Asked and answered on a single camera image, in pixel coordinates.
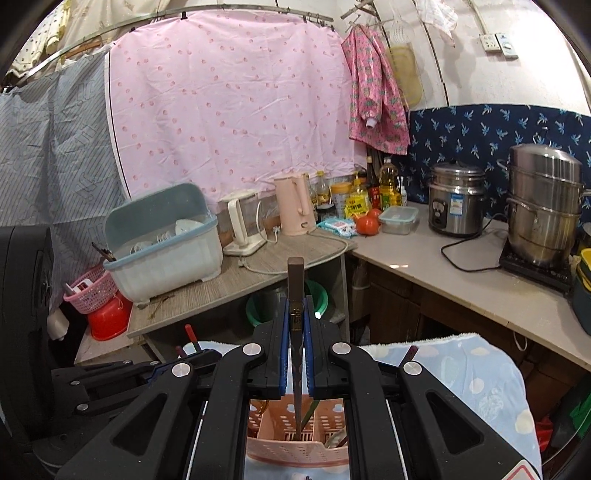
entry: wall socket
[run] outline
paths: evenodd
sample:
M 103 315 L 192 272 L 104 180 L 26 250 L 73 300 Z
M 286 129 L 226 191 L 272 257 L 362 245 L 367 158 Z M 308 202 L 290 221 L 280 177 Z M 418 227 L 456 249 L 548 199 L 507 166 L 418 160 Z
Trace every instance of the wall socket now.
M 501 46 L 501 51 L 507 60 L 515 60 L 519 58 L 515 51 L 515 47 L 513 46 L 513 42 L 506 33 L 495 33 L 495 36 Z
M 500 52 L 501 51 L 501 47 L 500 47 L 499 42 L 497 41 L 494 33 L 487 34 L 487 35 L 480 35 L 479 38 L 480 38 L 480 43 L 482 43 L 482 47 L 484 48 L 485 52 L 493 53 L 493 52 Z

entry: wooden cabinet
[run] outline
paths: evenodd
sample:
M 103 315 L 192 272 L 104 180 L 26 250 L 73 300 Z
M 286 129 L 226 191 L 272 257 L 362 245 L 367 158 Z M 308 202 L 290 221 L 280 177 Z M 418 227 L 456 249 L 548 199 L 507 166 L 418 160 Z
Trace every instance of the wooden cabinet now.
M 391 271 L 371 266 L 369 280 L 371 343 L 411 342 L 477 333 L 513 359 L 524 377 L 527 400 L 536 421 L 550 413 L 586 373 L 533 341 L 522 351 L 511 329 Z M 518 340 L 523 344 L 521 335 Z
M 416 338 L 419 306 L 372 284 L 369 338 L 371 343 L 409 342 Z

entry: white cloth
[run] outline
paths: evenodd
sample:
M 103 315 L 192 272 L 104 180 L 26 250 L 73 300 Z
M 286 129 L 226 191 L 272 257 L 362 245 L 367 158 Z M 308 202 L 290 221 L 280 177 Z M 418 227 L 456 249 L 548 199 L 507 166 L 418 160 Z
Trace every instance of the white cloth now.
M 165 10 L 170 0 L 72 0 L 72 15 L 60 48 L 68 47 L 109 25 Z M 119 38 L 130 27 L 112 31 L 104 40 Z
M 538 472 L 542 470 L 540 447 L 534 419 L 525 398 L 525 384 L 513 360 L 480 336 L 469 333 L 448 338 L 413 342 L 419 347 L 415 360 L 429 370 L 454 395 L 470 407 L 517 450 Z M 225 355 L 235 345 L 200 342 Z M 399 365 L 410 343 L 361 347 L 375 360 Z M 195 353 L 193 345 L 184 347 Z M 291 360 L 288 361 L 291 372 Z M 307 394 L 306 363 L 303 365 L 302 392 Z M 293 392 L 291 374 L 287 375 L 287 393 Z M 295 468 L 257 462 L 246 457 L 245 480 L 349 480 L 347 465 L 327 468 Z
M 8 73 L 22 77 L 41 61 L 43 54 L 52 55 L 57 51 L 58 43 L 64 35 L 70 18 L 70 0 L 60 3 L 24 44 L 17 58 L 14 59 Z
M 452 31 L 457 27 L 457 13 L 441 0 L 417 0 L 418 16 L 423 23 L 434 26 L 442 39 L 454 47 Z
M 63 340 L 69 327 L 70 322 L 60 309 L 47 317 L 47 334 L 51 340 Z

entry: pink utensil holder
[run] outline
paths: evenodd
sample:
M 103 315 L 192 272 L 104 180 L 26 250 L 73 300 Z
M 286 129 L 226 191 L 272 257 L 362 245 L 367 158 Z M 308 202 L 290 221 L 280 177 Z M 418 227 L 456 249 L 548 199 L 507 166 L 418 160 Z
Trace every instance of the pink utensil holder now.
M 312 398 L 302 395 L 302 416 L 312 403 Z M 246 454 L 260 462 L 293 467 L 334 467 L 349 464 L 347 446 L 325 448 L 324 443 L 345 426 L 345 411 L 342 400 L 321 400 L 314 416 L 302 432 L 302 441 L 290 441 L 296 432 L 293 395 L 281 400 L 271 400 L 261 416 L 262 401 L 251 405 L 248 426 L 256 431 L 256 438 L 248 437 Z
M 64 295 L 64 300 L 70 302 L 81 314 L 88 314 L 100 309 L 117 293 L 117 285 L 111 274 L 106 272 L 103 265 L 99 264 L 77 278 L 71 286 L 78 285 L 88 278 L 93 284 L 74 295 Z

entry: red handle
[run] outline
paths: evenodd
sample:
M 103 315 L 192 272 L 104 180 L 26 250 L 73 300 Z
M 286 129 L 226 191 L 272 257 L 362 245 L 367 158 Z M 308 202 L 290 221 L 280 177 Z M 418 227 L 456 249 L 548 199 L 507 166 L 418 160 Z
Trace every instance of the red handle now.
M 191 343 L 196 343 L 197 342 L 197 336 L 195 335 L 195 332 L 193 331 L 193 327 L 191 327 L 190 324 L 185 324 L 185 332 L 187 332 L 187 335 L 189 336 L 189 341 Z
M 177 355 L 180 358 L 187 358 L 188 357 L 188 355 L 183 350 L 183 347 L 181 347 L 180 345 L 177 345 L 176 347 L 174 347 L 174 349 L 177 351 Z

